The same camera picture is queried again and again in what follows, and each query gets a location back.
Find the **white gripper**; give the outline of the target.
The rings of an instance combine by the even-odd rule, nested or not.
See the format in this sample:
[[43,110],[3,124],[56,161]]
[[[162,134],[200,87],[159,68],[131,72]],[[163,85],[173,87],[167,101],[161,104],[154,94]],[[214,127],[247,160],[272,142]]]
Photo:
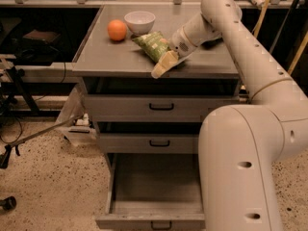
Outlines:
[[188,27],[182,26],[169,39],[170,51],[167,51],[164,56],[154,66],[151,76],[158,79],[166,72],[172,69],[180,59],[190,56],[197,48],[198,36],[195,31]]

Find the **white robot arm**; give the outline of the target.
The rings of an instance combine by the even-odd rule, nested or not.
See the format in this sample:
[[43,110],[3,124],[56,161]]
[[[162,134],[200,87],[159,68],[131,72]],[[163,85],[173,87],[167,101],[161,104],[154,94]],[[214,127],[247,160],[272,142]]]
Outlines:
[[206,231],[283,231],[273,162],[308,148],[308,99],[288,72],[242,24],[234,0],[201,0],[155,65],[161,77],[204,41],[222,37],[248,102],[210,112],[198,160]]

